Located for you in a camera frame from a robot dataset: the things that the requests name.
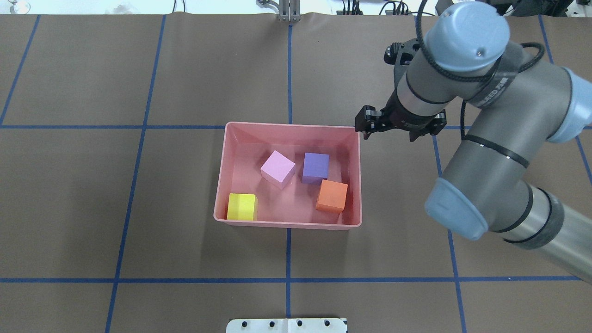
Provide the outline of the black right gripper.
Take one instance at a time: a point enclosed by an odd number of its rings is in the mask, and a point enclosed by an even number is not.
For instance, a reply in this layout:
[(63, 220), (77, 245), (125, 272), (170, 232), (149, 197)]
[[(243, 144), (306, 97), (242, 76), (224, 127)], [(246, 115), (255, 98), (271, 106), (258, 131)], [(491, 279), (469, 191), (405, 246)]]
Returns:
[(437, 136), (447, 125), (445, 104), (421, 97), (408, 80), (407, 69), (419, 50), (417, 41), (387, 47), (383, 61), (394, 66), (394, 91), (381, 110), (363, 105), (355, 116), (355, 131), (364, 141), (382, 129), (400, 129), (408, 131), (409, 142), (414, 142), (426, 135)]

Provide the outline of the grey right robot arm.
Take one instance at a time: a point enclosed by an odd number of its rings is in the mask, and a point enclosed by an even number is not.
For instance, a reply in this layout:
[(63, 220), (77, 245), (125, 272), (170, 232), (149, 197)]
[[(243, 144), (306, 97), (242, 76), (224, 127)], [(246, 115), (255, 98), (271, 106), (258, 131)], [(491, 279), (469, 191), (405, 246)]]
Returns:
[(486, 232), (535, 251), (591, 282), (591, 219), (522, 177), (545, 142), (564, 143), (591, 124), (591, 83), (543, 60), (545, 46), (514, 43), (504, 17), (479, 1), (453, 4), (422, 31), (394, 75), (385, 107), (366, 105), (355, 130), (408, 131), (411, 142), (446, 126), (456, 98), (480, 110), (425, 202), (427, 214), (468, 240)]

